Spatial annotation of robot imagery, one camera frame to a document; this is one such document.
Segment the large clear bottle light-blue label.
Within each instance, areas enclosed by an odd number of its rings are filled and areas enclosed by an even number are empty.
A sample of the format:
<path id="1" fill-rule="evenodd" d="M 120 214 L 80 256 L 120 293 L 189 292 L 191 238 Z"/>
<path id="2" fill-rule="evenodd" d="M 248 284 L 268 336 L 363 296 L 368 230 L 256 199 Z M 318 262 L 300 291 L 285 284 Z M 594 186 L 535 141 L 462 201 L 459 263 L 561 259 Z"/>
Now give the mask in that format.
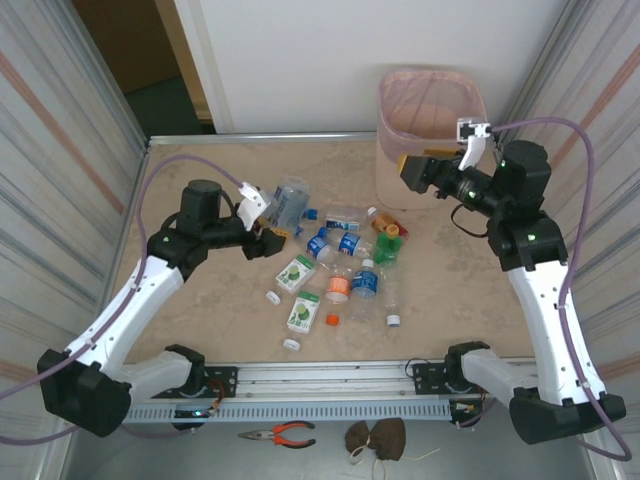
<path id="1" fill-rule="evenodd" d="M 273 195 L 275 207 L 269 215 L 271 227 L 294 233 L 310 200 L 310 185 L 295 176 L 280 179 Z"/>

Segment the beige door frame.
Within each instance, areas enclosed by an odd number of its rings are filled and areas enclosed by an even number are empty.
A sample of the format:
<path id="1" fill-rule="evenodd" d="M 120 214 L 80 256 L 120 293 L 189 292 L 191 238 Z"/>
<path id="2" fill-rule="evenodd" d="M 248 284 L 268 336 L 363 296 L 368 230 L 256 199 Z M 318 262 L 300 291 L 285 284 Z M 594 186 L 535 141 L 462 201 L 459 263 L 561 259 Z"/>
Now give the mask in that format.
<path id="1" fill-rule="evenodd" d="M 198 120 L 213 126 L 204 89 L 182 27 L 175 0 L 154 0 Z"/>

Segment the aluminium table edge rail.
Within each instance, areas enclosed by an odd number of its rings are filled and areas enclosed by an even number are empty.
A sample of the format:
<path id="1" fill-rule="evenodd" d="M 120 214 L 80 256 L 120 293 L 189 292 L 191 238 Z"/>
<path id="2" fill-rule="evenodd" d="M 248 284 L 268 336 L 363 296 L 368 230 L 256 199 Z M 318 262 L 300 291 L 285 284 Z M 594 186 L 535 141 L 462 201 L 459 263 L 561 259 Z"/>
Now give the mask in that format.
<path id="1" fill-rule="evenodd" d="M 375 132 L 321 133 L 256 133 L 215 135 L 157 135 L 151 136 L 149 146 L 267 144 L 267 143 L 331 143 L 375 141 Z"/>

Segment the translucent striped enclosure panel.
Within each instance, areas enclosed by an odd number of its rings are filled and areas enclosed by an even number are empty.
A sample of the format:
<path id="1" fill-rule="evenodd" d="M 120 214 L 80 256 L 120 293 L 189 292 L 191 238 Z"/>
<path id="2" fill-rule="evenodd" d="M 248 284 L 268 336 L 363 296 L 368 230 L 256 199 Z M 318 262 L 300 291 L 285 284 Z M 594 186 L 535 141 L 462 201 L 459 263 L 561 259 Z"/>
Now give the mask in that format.
<path id="1" fill-rule="evenodd" d="M 572 293 L 582 332 L 627 407 L 617 429 L 633 458 L 616 470 L 640 480 L 640 0 L 573 0 L 561 25 L 516 118 L 566 118 L 591 139 L 587 186 L 585 149 L 571 127 L 521 131 L 549 153 L 545 208 L 579 256 Z"/>
<path id="2" fill-rule="evenodd" d="M 0 480 L 64 457 L 39 389 L 2 392 L 102 309 L 145 153 L 70 0 L 0 0 Z"/>

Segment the beige plastic waste bin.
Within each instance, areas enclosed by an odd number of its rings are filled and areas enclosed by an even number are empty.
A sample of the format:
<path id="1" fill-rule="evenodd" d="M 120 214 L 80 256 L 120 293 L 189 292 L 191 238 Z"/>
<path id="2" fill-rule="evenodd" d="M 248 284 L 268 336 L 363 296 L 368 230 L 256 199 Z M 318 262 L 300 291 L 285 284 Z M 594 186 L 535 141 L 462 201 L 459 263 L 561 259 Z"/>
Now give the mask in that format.
<path id="1" fill-rule="evenodd" d="M 399 176 L 397 160 L 391 163 L 379 158 L 376 144 L 375 181 L 379 201 L 391 209 L 423 210 L 435 207 L 438 200 L 433 190 L 418 194 L 408 189 Z"/>

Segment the white bottle green label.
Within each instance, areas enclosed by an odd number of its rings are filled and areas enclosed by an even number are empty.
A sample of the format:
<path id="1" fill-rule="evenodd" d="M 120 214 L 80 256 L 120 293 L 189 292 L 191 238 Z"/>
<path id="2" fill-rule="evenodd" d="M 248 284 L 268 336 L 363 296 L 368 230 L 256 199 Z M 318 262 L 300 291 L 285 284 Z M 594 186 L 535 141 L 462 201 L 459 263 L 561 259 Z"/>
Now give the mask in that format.
<path id="1" fill-rule="evenodd" d="M 285 295 L 296 294 L 315 273 L 315 263 L 299 254 L 275 276 L 265 298 L 273 305 L 279 305 Z"/>
<path id="2" fill-rule="evenodd" d="M 283 347 L 290 351 L 299 351 L 302 338 L 312 329 L 320 306 L 320 295 L 313 290 L 300 290 L 294 300 L 286 321 L 287 336 Z"/>

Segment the wide aluminium mounting rail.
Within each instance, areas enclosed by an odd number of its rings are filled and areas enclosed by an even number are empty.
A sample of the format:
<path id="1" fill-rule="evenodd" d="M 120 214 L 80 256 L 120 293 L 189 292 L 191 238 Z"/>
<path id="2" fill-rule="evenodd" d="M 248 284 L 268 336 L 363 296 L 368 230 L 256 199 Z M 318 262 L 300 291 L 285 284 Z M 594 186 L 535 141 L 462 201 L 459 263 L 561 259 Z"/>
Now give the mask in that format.
<path id="1" fill-rule="evenodd" d="M 420 397 L 474 398 L 476 387 L 464 390 L 450 386 L 450 394 L 417 395 L 409 373 L 412 363 L 439 360 L 396 360 L 364 362 L 248 362 L 208 363 L 206 366 L 235 366 L 239 369 L 238 387 L 234 398 L 220 398 L 225 402 L 297 402 L 297 401 L 357 401 L 389 400 Z M 203 403 L 200 387 L 194 393 L 181 393 L 166 380 L 156 380 L 155 391 L 137 396 L 134 404 L 151 401 Z"/>

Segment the green bottle yellow cap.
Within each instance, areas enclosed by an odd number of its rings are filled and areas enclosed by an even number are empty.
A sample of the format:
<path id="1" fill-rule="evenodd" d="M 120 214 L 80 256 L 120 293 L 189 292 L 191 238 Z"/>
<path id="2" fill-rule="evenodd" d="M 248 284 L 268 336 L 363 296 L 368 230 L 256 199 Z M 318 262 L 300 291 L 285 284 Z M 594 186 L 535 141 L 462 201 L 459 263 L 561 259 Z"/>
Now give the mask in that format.
<path id="1" fill-rule="evenodd" d="M 387 225 L 378 235 L 373 255 L 377 265 L 393 264 L 403 245 L 400 229 L 395 224 Z"/>

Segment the purple plastic bin liner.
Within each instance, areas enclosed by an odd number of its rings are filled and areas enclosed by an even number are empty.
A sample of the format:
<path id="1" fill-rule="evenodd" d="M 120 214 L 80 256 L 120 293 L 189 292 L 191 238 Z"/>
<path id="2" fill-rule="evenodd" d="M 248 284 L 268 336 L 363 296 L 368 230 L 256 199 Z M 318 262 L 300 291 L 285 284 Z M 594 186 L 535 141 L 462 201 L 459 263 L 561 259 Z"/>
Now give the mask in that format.
<path id="1" fill-rule="evenodd" d="M 378 157 L 394 163 L 403 154 L 452 149 L 460 119 L 487 119 L 470 78 L 447 70 L 394 70 L 378 85 Z"/>

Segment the brown cloth pouch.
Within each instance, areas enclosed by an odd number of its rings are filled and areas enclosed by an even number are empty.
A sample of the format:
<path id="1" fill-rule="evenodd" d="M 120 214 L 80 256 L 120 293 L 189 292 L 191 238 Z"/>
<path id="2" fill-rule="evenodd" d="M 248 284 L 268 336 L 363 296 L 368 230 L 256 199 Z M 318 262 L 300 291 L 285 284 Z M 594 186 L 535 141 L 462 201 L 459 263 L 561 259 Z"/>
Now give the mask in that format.
<path id="1" fill-rule="evenodd" d="M 368 445 L 370 430 L 364 420 L 352 424 L 345 434 L 346 450 L 352 454 L 357 449 Z"/>
<path id="2" fill-rule="evenodd" d="M 401 418 L 379 420 L 370 432 L 369 447 L 379 460 L 399 461 L 406 446 L 406 426 Z"/>

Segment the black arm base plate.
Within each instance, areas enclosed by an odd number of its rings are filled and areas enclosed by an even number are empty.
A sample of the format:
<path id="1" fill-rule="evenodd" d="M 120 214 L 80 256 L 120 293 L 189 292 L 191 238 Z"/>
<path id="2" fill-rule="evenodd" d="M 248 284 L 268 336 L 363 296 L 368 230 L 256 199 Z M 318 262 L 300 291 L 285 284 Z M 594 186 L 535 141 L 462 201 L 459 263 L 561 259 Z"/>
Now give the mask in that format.
<path id="1" fill-rule="evenodd" d="M 206 366 L 201 398 L 234 398 L 239 369 L 235 366 Z"/>
<path id="2" fill-rule="evenodd" d="M 412 363 L 409 367 L 409 373 L 417 395 L 441 395 L 452 392 L 444 363 Z"/>

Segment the clear bottle red white label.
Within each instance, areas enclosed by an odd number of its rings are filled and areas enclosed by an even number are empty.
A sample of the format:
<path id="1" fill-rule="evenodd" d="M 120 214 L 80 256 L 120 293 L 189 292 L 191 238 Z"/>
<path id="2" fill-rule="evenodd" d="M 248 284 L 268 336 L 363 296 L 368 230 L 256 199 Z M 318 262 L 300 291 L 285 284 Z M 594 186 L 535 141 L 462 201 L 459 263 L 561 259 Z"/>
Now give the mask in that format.
<path id="1" fill-rule="evenodd" d="M 338 326 L 341 315 L 351 294 L 352 269 L 346 264 L 336 264 L 332 267 L 325 298 L 328 302 L 328 310 L 325 323 L 329 326 Z"/>

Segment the orange handled pliers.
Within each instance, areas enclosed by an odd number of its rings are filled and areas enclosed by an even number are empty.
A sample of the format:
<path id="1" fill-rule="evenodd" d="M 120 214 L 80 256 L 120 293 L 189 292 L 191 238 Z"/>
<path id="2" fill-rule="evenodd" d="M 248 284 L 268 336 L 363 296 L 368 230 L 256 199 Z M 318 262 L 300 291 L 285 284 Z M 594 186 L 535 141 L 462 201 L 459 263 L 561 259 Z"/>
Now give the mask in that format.
<path id="1" fill-rule="evenodd" d="M 308 430 L 314 430 L 315 425 L 307 421 L 290 421 L 284 424 L 279 424 L 271 429 L 266 430 L 254 430 L 249 432 L 240 433 L 239 438 L 254 440 L 254 441 L 271 441 L 274 445 L 283 446 L 285 448 L 300 450 L 309 448 L 316 444 L 315 439 L 308 439 L 304 441 L 292 441 L 282 436 L 282 434 L 288 430 L 302 428 Z"/>

